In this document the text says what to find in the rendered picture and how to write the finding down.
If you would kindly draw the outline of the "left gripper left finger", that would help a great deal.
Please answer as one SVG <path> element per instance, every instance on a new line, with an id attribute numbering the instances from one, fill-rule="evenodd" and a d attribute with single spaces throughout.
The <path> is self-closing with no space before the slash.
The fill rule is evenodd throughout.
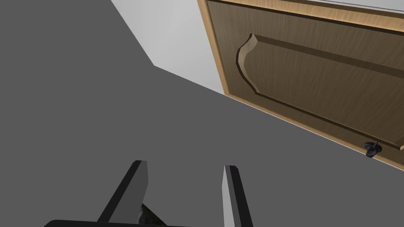
<path id="1" fill-rule="evenodd" d="M 138 223 L 147 187 L 147 162 L 136 160 L 115 190 L 98 222 Z"/>

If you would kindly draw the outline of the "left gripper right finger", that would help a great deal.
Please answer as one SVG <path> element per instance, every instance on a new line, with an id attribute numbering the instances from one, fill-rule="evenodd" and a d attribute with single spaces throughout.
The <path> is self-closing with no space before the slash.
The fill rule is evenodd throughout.
<path id="1" fill-rule="evenodd" d="M 239 169 L 225 165 L 222 180 L 224 227 L 253 227 Z"/>

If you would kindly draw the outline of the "black door knob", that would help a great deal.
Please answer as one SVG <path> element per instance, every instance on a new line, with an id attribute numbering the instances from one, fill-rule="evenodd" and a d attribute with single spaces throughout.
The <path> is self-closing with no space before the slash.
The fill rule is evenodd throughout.
<path id="1" fill-rule="evenodd" d="M 382 151 L 382 146 L 377 142 L 366 142 L 364 143 L 364 148 L 367 150 L 365 155 L 369 158 L 373 158 L 377 153 Z"/>

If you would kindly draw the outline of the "brown wooden door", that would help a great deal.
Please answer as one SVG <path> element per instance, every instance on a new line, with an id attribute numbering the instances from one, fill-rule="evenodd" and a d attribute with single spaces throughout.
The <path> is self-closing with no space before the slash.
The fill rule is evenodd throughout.
<path id="1" fill-rule="evenodd" d="M 404 12 L 206 0 L 225 93 L 404 167 Z"/>

